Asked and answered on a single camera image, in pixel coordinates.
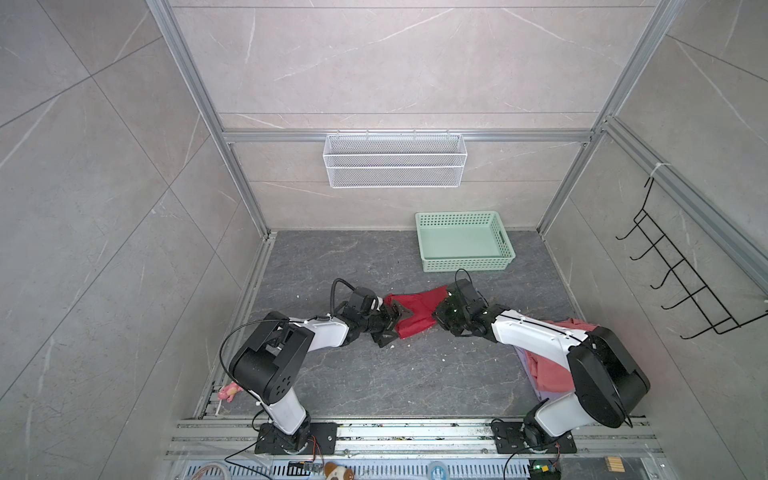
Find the red t shirt with print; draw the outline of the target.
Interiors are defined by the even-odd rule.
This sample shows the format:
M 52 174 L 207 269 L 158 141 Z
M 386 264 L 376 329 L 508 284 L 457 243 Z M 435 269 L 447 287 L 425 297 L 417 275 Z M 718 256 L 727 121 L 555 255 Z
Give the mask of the red t shirt with print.
M 444 285 L 415 294 L 389 294 L 383 302 L 395 311 L 395 331 L 400 339 L 406 339 L 430 329 L 437 323 L 433 314 L 447 296 L 447 286 Z

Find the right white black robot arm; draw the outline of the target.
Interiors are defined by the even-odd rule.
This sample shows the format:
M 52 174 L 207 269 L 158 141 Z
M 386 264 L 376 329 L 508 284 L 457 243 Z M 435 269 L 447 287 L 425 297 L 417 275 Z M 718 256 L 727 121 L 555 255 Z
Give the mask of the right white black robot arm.
M 573 387 L 555 400 L 543 400 L 520 427 L 521 445 L 542 451 L 572 430 L 592 423 L 630 426 L 630 413 L 649 392 L 650 381 L 617 335 L 604 327 L 573 329 L 527 317 L 501 305 L 466 306 L 456 296 L 434 313 L 456 336 L 465 333 L 519 347 L 564 368 Z

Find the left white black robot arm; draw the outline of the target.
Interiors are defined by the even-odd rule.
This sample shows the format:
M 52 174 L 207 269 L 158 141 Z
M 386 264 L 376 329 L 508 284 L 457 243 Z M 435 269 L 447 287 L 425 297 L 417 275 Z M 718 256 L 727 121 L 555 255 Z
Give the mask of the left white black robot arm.
M 281 449 L 298 453 L 310 440 L 311 415 L 300 403 L 294 383 L 306 355 L 339 348 L 362 333 L 384 347 L 399 338 L 397 308 L 385 304 L 360 310 L 344 302 L 334 315 L 297 319 L 278 311 L 246 325 L 254 330 L 223 365 L 227 376 L 260 402 L 271 422 L 268 435 Z

